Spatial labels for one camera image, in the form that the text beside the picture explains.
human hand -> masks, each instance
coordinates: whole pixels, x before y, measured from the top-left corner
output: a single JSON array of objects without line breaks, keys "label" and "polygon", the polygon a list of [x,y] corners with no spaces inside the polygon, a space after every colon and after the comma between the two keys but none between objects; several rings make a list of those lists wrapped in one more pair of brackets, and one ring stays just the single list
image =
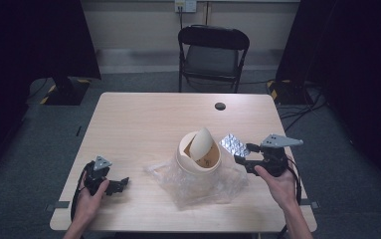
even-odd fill
[{"label": "human hand", "polygon": [[255,166],[255,171],[267,183],[271,196],[281,209],[296,203],[295,180],[288,170],[279,177],[270,175],[261,166]]},{"label": "human hand", "polygon": [[82,177],[81,192],[78,197],[78,204],[76,207],[75,220],[81,220],[82,223],[89,224],[96,216],[97,210],[100,207],[100,201],[102,200],[103,194],[106,191],[109,180],[104,180],[94,196],[91,196],[89,190],[85,187],[85,179],[87,177],[87,172],[85,171]]},{"label": "human hand", "polygon": [[82,190],[79,193],[75,218],[73,218],[72,224],[64,236],[65,239],[81,238],[81,235],[96,217],[97,211],[100,207],[100,201],[102,200],[104,192],[108,188],[109,180],[106,179],[100,184],[95,195],[91,196],[91,193],[85,187],[86,176],[87,173],[85,172],[81,181],[80,188]]}]

